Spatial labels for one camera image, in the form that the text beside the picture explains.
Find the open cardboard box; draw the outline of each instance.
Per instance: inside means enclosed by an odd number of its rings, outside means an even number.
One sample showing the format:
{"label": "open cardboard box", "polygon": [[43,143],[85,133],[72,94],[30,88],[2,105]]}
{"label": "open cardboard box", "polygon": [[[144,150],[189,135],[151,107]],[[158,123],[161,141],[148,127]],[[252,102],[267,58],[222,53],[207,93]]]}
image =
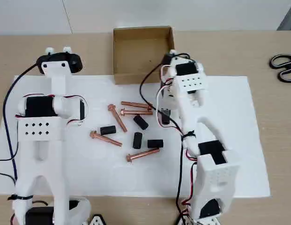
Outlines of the open cardboard box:
{"label": "open cardboard box", "polygon": [[[113,74],[116,84],[141,83],[143,78],[174,49],[170,26],[115,28],[113,32]],[[159,82],[155,71],[147,83]]]}

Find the copper screw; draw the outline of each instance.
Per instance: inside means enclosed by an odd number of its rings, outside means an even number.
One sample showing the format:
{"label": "copper screw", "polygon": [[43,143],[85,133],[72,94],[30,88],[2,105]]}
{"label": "copper screw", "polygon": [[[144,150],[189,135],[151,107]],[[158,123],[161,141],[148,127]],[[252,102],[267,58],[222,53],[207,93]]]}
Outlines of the copper screw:
{"label": "copper screw", "polygon": [[98,138],[98,139],[100,139],[100,140],[103,140],[103,141],[105,141],[105,142],[109,142],[109,143],[114,144],[114,145],[117,145],[117,146],[119,146],[119,147],[122,146],[122,143],[117,142],[117,141],[115,141],[115,140],[113,140],[113,139],[111,139],[111,138],[108,138],[108,137],[105,137],[105,136],[99,135],[99,134],[97,134],[96,131],[91,131],[91,132],[90,132],[90,137],[93,138],[93,139],[94,139],[94,138]]}
{"label": "copper screw", "polygon": [[115,117],[116,121],[118,122],[118,124],[121,126],[123,132],[127,132],[127,128],[126,126],[123,124],[121,118],[119,117],[119,115],[117,114],[116,110],[115,110],[115,105],[113,104],[109,104],[108,105],[108,110],[112,112],[113,116]]}
{"label": "copper screw", "polygon": [[152,115],[153,111],[137,111],[137,110],[125,110],[121,109],[120,110],[120,115],[125,116],[125,115]]}
{"label": "copper screw", "polygon": [[143,103],[124,102],[124,101],[122,101],[120,104],[122,104],[122,105],[128,105],[128,106],[133,106],[133,107],[138,107],[138,108],[144,108],[144,109],[147,109],[148,111],[151,110],[151,106],[150,105],[143,104]]}
{"label": "copper screw", "polygon": [[154,154],[154,153],[157,153],[159,152],[160,149],[152,149],[152,150],[149,150],[149,151],[143,151],[143,152],[140,152],[140,153],[137,153],[137,154],[134,154],[134,155],[130,155],[128,154],[126,156],[126,159],[127,159],[127,162],[132,162],[134,159],[137,159],[137,158],[141,158],[141,157],[144,157],[144,156],[147,156],[147,155],[150,155],[150,154]]}

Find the table surface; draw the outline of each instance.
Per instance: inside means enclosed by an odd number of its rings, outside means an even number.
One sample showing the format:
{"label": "table surface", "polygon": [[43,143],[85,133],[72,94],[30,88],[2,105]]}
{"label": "table surface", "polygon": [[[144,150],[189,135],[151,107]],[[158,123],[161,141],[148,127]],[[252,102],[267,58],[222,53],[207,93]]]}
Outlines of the table surface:
{"label": "table surface", "polygon": [[[82,75],[112,74],[112,34],[0,36],[0,120],[2,102],[14,75],[35,63],[44,49],[71,46],[83,60]],[[253,95],[271,197],[237,199],[220,217],[223,225],[291,224],[291,84],[279,82],[268,60],[291,53],[291,31],[175,32],[175,47],[200,61],[207,75],[246,75]],[[29,74],[39,74],[37,70]],[[50,200],[51,197],[35,196]],[[0,196],[0,225],[11,216],[11,202]],[[171,225],[174,199],[89,197],[93,213],[107,224]]]}

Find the white sheet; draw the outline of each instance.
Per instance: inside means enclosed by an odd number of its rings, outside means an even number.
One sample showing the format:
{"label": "white sheet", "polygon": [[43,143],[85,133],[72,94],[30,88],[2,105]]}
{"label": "white sheet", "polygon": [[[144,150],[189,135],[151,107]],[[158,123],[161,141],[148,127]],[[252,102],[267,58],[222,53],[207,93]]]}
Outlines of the white sheet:
{"label": "white sheet", "polygon": [[[210,94],[229,131],[231,145],[241,159],[235,197],[269,196],[269,181],[247,78],[209,76],[208,81]],[[179,179],[178,132],[172,128],[158,127],[154,116],[144,116],[149,128],[142,131],[134,123],[133,116],[126,116],[123,121],[128,132],[123,133],[107,111],[110,103],[120,110],[120,101],[142,102],[139,86],[114,85],[111,75],[97,75],[73,76],[69,87],[69,94],[83,95],[90,108],[90,115],[81,127],[69,126],[66,130],[67,149],[64,152],[70,194],[175,197]],[[159,84],[144,85],[143,93],[150,102],[155,102],[158,87]],[[14,148],[14,115],[19,99],[28,93],[50,94],[49,90],[50,82],[43,76],[25,76],[16,85],[7,104],[7,119]],[[172,111],[172,117],[179,121],[175,111]],[[90,130],[108,125],[116,125],[117,134],[110,136],[122,142],[122,148],[89,138]],[[134,132],[143,133],[141,150],[146,149],[148,139],[164,139],[164,148],[158,154],[127,163],[126,154],[139,152],[132,148]],[[197,133],[201,134],[198,137],[202,141],[214,139],[204,126]],[[0,158],[9,158],[3,123],[0,127]],[[182,196],[189,195],[190,166],[191,162],[184,159]],[[12,163],[0,163],[0,171],[12,174]],[[44,180],[38,183],[37,190],[35,194],[50,194]],[[11,180],[0,176],[0,194],[13,191]]]}

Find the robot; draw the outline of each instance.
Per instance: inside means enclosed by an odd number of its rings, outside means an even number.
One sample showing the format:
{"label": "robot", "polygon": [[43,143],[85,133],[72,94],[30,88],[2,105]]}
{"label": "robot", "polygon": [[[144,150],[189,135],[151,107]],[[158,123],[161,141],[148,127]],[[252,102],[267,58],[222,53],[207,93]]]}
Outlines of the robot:
{"label": "robot", "polygon": [[[221,118],[209,96],[207,76],[201,63],[171,50],[166,60],[166,80],[172,84],[164,98],[173,101],[181,120],[183,146],[197,159],[197,174],[193,184],[193,197],[187,204],[191,223],[217,224],[216,217],[229,210],[235,192],[239,160],[231,149]],[[198,143],[198,123],[204,124],[216,141]]]}
{"label": "robot", "polygon": [[[189,224],[218,224],[217,217],[228,211],[235,192],[239,161],[230,148],[225,128],[221,126],[209,97],[207,76],[201,63],[182,57],[175,50],[166,54],[168,88],[164,100],[173,102],[181,119],[182,144],[197,161],[193,196],[186,204]],[[20,225],[86,225],[91,205],[86,198],[70,198],[63,165],[64,129],[67,123],[82,122],[85,102],[66,96],[67,79],[82,69],[78,55],[70,47],[37,60],[39,71],[52,81],[49,96],[28,95],[18,106],[19,178],[11,196],[15,217]],[[215,135],[216,141],[198,143],[198,123]],[[36,152],[47,151],[46,158]],[[32,193],[36,179],[46,178],[54,196],[49,207],[33,207]]]}

